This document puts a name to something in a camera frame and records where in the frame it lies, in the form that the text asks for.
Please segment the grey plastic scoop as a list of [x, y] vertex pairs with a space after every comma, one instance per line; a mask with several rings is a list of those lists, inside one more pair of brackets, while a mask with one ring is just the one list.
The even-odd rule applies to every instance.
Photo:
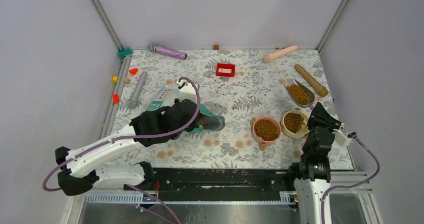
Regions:
[[314, 108], [315, 95], [295, 79], [289, 79], [284, 84], [292, 101], [301, 108]]

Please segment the green dog food bag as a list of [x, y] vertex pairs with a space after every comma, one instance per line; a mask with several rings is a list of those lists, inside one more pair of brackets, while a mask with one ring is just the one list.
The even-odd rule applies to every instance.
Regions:
[[[172, 106], [175, 99], [179, 99], [177, 86], [164, 86], [154, 98], [151, 99], [146, 111], [155, 111], [165, 106]], [[195, 128], [185, 129], [183, 135], [199, 133], [203, 130], [220, 131], [225, 127], [225, 118], [210, 112], [203, 104], [200, 104], [197, 125]]]

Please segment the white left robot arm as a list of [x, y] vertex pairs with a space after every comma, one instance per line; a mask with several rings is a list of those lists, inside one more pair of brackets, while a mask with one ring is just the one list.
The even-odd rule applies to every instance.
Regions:
[[58, 191], [76, 196], [97, 188], [152, 188], [155, 176], [151, 165], [142, 161], [135, 165], [109, 165], [108, 161], [134, 150], [177, 139], [184, 131], [197, 126], [200, 94], [197, 85], [186, 77], [178, 80], [178, 98], [172, 106], [142, 112], [129, 124], [111, 135], [85, 147], [55, 150]]

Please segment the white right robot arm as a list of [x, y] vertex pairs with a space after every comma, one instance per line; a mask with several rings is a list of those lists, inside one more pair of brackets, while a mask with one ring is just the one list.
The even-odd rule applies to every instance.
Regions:
[[302, 224], [331, 224], [329, 152], [333, 143], [347, 146], [357, 134], [344, 133], [344, 124], [331, 116], [319, 102], [311, 110], [307, 128], [300, 161], [294, 163], [295, 171], [288, 174], [286, 182], [297, 192]]

